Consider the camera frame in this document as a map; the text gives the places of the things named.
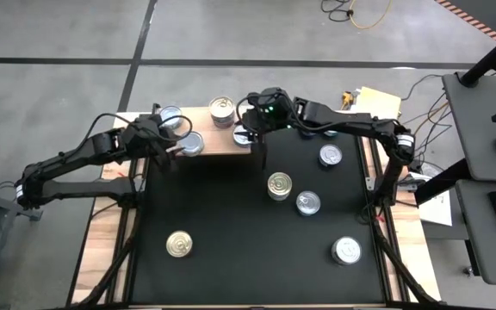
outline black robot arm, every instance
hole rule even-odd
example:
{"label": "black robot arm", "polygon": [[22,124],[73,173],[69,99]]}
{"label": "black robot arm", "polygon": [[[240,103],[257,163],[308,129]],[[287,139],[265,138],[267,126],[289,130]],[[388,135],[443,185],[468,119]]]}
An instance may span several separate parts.
{"label": "black robot arm", "polygon": [[298,97],[290,100],[286,91],[278,88],[251,93],[245,100],[254,108],[244,112],[241,123],[249,138],[258,143],[264,142],[266,133],[286,127],[310,133],[333,130],[378,140],[389,162],[383,177],[376,180],[374,204],[395,204],[395,185],[403,167],[414,157],[414,137],[397,120],[379,120],[368,113],[339,113],[324,104]]}
{"label": "black robot arm", "polygon": [[120,205],[134,203],[133,180],[119,177],[110,182],[64,183],[53,181],[86,165],[121,164],[137,158],[153,159],[158,166],[169,166],[177,137],[161,127],[160,115],[142,115],[126,128],[108,130],[85,139],[77,148],[56,157],[30,164],[15,184],[16,200],[25,209],[38,208],[54,199],[107,196]]}

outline concrete floor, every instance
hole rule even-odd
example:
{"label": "concrete floor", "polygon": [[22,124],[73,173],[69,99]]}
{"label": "concrete floor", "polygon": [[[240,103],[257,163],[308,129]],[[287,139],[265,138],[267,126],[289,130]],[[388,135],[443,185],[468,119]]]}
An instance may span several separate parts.
{"label": "concrete floor", "polygon": [[[147,4],[0,0],[0,57],[131,58]],[[373,21],[383,6],[380,0],[358,2],[357,20]],[[143,58],[466,63],[494,46],[433,0],[396,0],[384,23],[368,31],[328,21],[318,1],[159,0]],[[0,182],[16,180],[26,164],[72,149],[96,115],[115,112],[127,71],[116,65],[0,65]],[[237,99],[275,85],[337,107],[344,90],[368,86],[405,96],[424,75],[452,71],[141,66],[127,110],[147,111],[153,102],[203,106],[215,96]],[[439,78],[423,82],[402,104],[401,121],[426,112],[441,94]],[[96,130],[110,124],[101,120]],[[426,153],[443,167],[462,156],[454,128]],[[91,180],[99,173],[92,167],[67,178]],[[45,206],[39,223],[16,221],[0,263],[0,305],[64,305],[91,203],[56,201]],[[444,300],[496,307],[496,287],[459,272],[468,264],[463,244],[433,241],[430,251]]]}

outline white paper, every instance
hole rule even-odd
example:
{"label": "white paper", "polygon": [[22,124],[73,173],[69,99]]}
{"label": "white paper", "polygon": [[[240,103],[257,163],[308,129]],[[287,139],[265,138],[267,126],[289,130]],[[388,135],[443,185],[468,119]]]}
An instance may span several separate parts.
{"label": "white paper", "polygon": [[[431,179],[428,176],[412,172],[411,176],[415,179],[426,181]],[[446,226],[453,226],[453,222],[451,219],[451,203],[448,190],[419,205],[418,209],[420,211],[421,220]]]}

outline wooden board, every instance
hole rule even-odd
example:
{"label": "wooden board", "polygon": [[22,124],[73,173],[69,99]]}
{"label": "wooden board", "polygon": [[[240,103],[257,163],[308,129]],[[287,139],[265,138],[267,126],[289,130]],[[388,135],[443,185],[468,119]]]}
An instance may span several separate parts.
{"label": "wooden board", "polygon": [[[391,118],[397,115],[400,107],[400,99],[393,99],[391,95],[375,90],[366,89],[357,99],[357,112],[368,112],[380,118]],[[202,155],[219,155],[232,153],[247,153],[250,150],[238,147],[233,142],[232,129],[219,129],[214,126],[208,108],[182,108],[183,114],[188,116],[194,124],[194,130],[204,138],[205,148]],[[140,113],[128,112],[120,115],[133,121]],[[116,120],[115,127],[123,127],[125,122]],[[177,133],[187,130],[186,121],[177,129]],[[364,141],[365,155],[369,174],[375,175],[372,157],[369,150],[369,142]],[[381,149],[380,157],[383,168],[388,162],[388,156]],[[103,167],[102,178],[113,179],[127,175],[129,163],[118,165],[116,163],[106,164]],[[398,200],[414,204],[413,194],[399,192]],[[111,204],[109,199],[96,199],[94,212]],[[130,211],[128,219],[134,217],[134,210]],[[428,246],[420,222],[419,210],[417,208],[397,204],[392,207],[395,231],[400,246],[401,258],[412,275],[422,285],[425,291],[432,297],[440,300],[434,270],[431,265]],[[106,269],[110,266],[112,253],[115,247],[115,239],[118,231],[121,212],[119,208],[111,208],[97,215],[91,223],[87,232],[87,240],[81,259],[76,287],[72,296],[72,302],[81,301],[101,279]],[[121,300],[123,290],[123,279],[127,262],[121,268],[116,285],[115,301]],[[387,272],[392,286],[393,297],[400,299],[399,288],[395,277],[393,265],[387,261]]]}

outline tin can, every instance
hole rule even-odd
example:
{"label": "tin can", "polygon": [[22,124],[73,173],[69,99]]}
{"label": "tin can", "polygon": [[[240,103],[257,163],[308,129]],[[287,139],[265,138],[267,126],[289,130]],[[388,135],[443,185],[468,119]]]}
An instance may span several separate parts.
{"label": "tin can", "polygon": [[209,107],[216,127],[229,128],[234,123],[234,105],[230,98],[217,97],[210,102]]}
{"label": "tin can", "polygon": [[204,139],[197,132],[190,132],[189,135],[177,143],[183,147],[183,154],[189,157],[200,154],[204,149]]}
{"label": "tin can", "polygon": [[267,180],[267,192],[277,202],[285,200],[291,189],[292,179],[286,173],[275,172]]}
{"label": "tin can", "polygon": [[338,132],[334,130],[327,130],[323,134],[329,138],[334,138],[338,135]]}
{"label": "tin can", "polygon": [[361,246],[352,237],[342,237],[332,245],[332,258],[341,265],[355,264],[361,258]]}
{"label": "tin can", "polygon": [[325,167],[334,166],[342,160],[342,151],[335,145],[325,145],[320,148],[319,161]]}
{"label": "tin can", "polygon": [[173,232],[165,242],[165,248],[173,257],[185,257],[193,248],[193,240],[184,231]]}
{"label": "tin can", "polygon": [[241,134],[236,133],[247,133],[248,131],[242,127],[242,125],[238,125],[232,131],[232,139],[237,146],[240,147],[250,147],[251,142],[248,140],[248,137]]}
{"label": "tin can", "polygon": [[298,194],[296,207],[301,215],[309,216],[316,214],[320,209],[320,199],[312,191],[305,190]]}
{"label": "tin can", "polygon": [[[183,115],[183,112],[181,112],[181,109],[176,106],[168,106],[160,110],[160,117],[162,117],[162,121],[165,121],[172,116],[178,116],[178,115]],[[177,129],[181,126],[181,124],[183,124],[183,118],[176,117],[174,119],[164,122],[161,126],[167,127],[169,129]]]}

